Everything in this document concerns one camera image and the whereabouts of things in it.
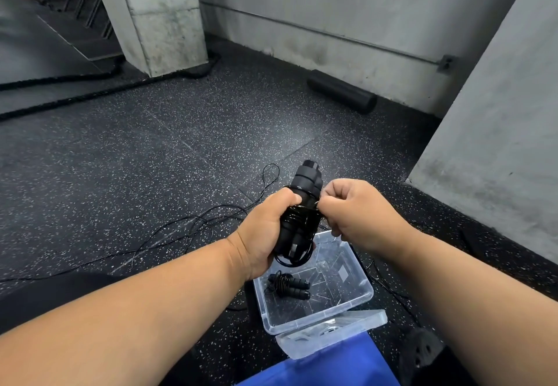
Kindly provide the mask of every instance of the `forearm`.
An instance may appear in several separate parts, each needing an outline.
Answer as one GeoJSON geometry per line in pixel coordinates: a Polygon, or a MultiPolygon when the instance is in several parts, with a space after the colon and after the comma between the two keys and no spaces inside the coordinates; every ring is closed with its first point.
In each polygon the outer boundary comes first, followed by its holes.
{"type": "Polygon", "coordinates": [[[86,295],[0,336],[3,384],[156,385],[241,288],[227,240],[86,295]]]}
{"type": "Polygon", "coordinates": [[[391,262],[481,384],[555,382],[557,302],[432,236],[407,241],[391,262]]]}

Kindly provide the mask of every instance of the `black foam roller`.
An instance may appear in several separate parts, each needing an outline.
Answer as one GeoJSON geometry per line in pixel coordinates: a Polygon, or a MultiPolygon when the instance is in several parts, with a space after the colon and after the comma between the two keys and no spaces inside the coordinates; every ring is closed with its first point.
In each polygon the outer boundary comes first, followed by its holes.
{"type": "Polygon", "coordinates": [[[310,72],[307,83],[310,89],[324,94],[358,111],[360,114],[368,114],[374,110],[378,99],[376,94],[355,87],[345,81],[322,73],[319,70],[310,72]]]}

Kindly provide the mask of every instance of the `blue object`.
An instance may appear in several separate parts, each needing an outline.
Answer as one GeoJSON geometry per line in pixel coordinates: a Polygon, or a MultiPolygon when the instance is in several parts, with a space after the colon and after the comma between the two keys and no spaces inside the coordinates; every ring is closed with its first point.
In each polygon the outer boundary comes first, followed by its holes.
{"type": "Polygon", "coordinates": [[[300,360],[285,360],[238,386],[399,386],[368,333],[300,360]]]}

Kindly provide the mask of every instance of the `clear plastic box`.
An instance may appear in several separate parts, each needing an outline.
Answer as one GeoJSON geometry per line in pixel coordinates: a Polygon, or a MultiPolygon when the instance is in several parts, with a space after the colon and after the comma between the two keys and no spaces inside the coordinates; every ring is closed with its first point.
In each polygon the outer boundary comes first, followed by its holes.
{"type": "Polygon", "coordinates": [[[287,268],[273,262],[271,268],[254,280],[263,328],[271,335],[293,332],[324,321],[372,299],[374,289],[347,242],[334,238],[331,231],[314,237],[316,249],[301,267],[287,268]],[[279,298],[267,288],[270,274],[281,270],[311,283],[311,298],[279,298]]]}

